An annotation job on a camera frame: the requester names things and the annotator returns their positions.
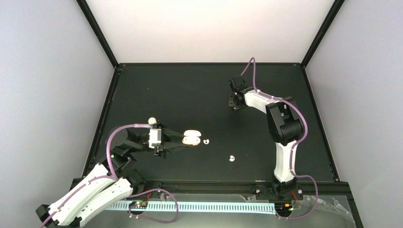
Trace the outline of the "white square charging case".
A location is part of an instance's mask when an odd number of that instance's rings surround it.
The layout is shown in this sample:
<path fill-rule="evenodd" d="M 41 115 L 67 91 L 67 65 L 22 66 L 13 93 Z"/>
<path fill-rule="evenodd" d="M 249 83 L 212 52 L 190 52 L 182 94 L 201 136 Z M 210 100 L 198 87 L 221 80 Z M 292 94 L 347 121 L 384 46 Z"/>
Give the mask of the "white square charging case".
<path fill-rule="evenodd" d="M 197 130 L 186 130 L 183 133 L 182 143 L 185 145 L 192 145 L 196 146 L 199 145 L 201 142 L 201 132 Z"/>

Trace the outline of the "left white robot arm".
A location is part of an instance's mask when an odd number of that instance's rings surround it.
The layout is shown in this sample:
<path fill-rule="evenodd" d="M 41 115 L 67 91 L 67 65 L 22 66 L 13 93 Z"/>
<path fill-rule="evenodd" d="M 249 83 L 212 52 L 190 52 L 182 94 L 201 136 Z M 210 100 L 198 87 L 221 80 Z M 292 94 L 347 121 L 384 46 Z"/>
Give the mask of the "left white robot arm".
<path fill-rule="evenodd" d="M 167 153 L 194 147 L 201 133 L 178 133 L 157 123 L 133 123 L 113 130 L 106 141 L 106 160 L 94 168 L 66 195 L 50 205 L 36 209 L 42 228 L 83 228 L 91 219 L 120 200 L 152 193 L 135 170 L 136 152 L 153 152 L 165 158 Z"/>

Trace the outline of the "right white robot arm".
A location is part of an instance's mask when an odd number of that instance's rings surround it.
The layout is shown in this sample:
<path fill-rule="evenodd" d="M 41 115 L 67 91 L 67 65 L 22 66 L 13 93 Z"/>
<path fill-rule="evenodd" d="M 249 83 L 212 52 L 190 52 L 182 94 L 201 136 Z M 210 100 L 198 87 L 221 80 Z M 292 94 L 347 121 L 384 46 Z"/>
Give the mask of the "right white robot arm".
<path fill-rule="evenodd" d="M 292 97 L 278 98 L 246 85 L 241 76 L 229 81 L 232 95 L 229 107 L 239 110 L 255 108 L 267 117 L 269 134 L 276 143 L 276 166 L 271 194 L 277 199 L 285 198 L 296 186 L 296 149 L 305 138 L 306 121 Z"/>

